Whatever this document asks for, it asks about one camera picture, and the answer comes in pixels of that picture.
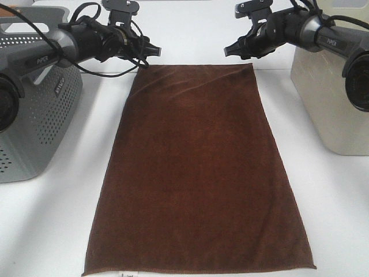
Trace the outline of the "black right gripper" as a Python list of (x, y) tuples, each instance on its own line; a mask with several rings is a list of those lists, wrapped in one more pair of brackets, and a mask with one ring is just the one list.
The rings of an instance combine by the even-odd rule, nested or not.
[(228, 56), (239, 56), (242, 60), (251, 58), (262, 58), (275, 51), (275, 33), (272, 31), (269, 36), (266, 24), (250, 30), (246, 35), (241, 36), (230, 46), (224, 48), (224, 54)]

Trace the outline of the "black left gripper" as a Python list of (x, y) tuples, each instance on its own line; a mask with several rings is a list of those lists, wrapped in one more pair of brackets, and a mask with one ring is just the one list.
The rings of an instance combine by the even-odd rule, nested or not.
[(145, 36), (136, 25), (138, 33), (131, 27), (115, 27), (122, 37), (122, 44), (117, 53), (117, 57), (135, 62), (146, 62), (147, 57), (161, 56), (161, 48), (153, 45), (150, 39)]

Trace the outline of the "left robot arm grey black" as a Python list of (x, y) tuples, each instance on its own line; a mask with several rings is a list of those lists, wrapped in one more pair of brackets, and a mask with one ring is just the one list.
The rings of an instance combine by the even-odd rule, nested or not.
[(147, 68), (147, 57), (158, 57), (160, 47), (130, 27), (105, 26), (93, 19), (81, 23), (59, 24), (49, 37), (27, 45), (1, 50), (1, 130), (17, 117), (20, 99), (25, 96), (22, 79), (51, 65), (65, 68), (96, 59), (125, 59)]

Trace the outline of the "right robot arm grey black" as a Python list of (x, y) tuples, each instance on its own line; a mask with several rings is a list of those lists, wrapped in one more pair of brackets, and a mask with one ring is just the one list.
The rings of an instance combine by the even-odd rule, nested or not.
[(262, 58), (286, 43), (313, 53), (327, 50), (345, 59), (342, 77), (351, 104), (360, 111), (368, 111), (368, 32), (338, 27), (304, 9), (279, 12), (263, 9), (245, 15), (253, 26), (224, 49), (225, 56)]

